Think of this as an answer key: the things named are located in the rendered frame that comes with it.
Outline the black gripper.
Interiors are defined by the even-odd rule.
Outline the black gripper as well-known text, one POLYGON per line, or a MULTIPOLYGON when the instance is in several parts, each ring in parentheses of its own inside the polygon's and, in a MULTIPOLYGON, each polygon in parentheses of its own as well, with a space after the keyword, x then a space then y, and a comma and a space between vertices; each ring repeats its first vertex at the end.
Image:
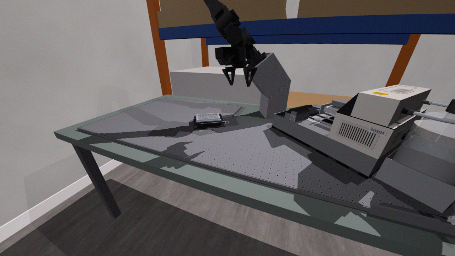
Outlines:
POLYGON ((247 86, 250 86, 250 84, 252 82, 252 78, 254 77, 254 75, 255 75, 255 73, 257 71, 257 68, 255 68, 254 65, 253 66, 246 66, 247 64, 253 64, 253 60, 246 60, 246 46, 241 46, 241 47, 245 47, 245 60, 244 61, 238 61, 238 62, 229 62, 226 65, 233 65, 233 66, 232 67, 227 67, 225 69, 222 69, 222 71, 225 74, 226 78, 229 80, 229 83, 230 83, 231 86, 234 85, 235 70, 237 68, 243 68, 247 86), (231 74, 232 74, 232 81, 230 80, 228 72, 231 72, 231 74), (249 72, 251 72, 251 76, 250 76, 250 79, 248 80, 249 72))

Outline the clear bottle with grey cap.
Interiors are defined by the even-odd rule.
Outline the clear bottle with grey cap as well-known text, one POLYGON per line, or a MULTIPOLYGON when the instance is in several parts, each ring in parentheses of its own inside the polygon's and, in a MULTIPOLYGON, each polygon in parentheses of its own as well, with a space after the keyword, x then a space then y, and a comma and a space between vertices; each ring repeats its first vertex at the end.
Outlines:
POLYGON ((442 111, 442 112, 427 112, 426 114, 429 114, 429 115, 432 115, 432 116, 437 116, 437 117, 440 117, 440 118, 444 118, 445 115, 447 114, 446 111, 442 111))

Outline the white multiwell plate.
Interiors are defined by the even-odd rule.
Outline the white multiwell plate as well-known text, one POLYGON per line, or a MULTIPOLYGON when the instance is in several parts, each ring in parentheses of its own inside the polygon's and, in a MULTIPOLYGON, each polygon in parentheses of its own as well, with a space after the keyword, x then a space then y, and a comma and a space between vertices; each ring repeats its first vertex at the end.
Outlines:
POLYGON ((196 118, 197 118, 197 122, 201 122, 201 123, 221 120, 218 113, 197 114, 196 118))

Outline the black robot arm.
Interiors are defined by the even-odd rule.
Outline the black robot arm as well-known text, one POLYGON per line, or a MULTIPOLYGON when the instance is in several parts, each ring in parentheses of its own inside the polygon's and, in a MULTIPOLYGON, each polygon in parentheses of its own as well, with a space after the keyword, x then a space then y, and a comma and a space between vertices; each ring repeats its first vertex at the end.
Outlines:
POLYGON ((204 0, 204 2, 210 10, 211 17, 216 24, 215 27, 231 45, 231 47, 215 48, 215 57, 220 65, 245 60, 245 47, 241 46, 246 46, 246 59, 253 60, 253 64, 248 66, 256 66, 266 58, 265 52, 261 54, 253 46, 255 41, 246 28, 239 28, 241 23, 233 9, 229 11, 226 5, 218 0, 204 0))

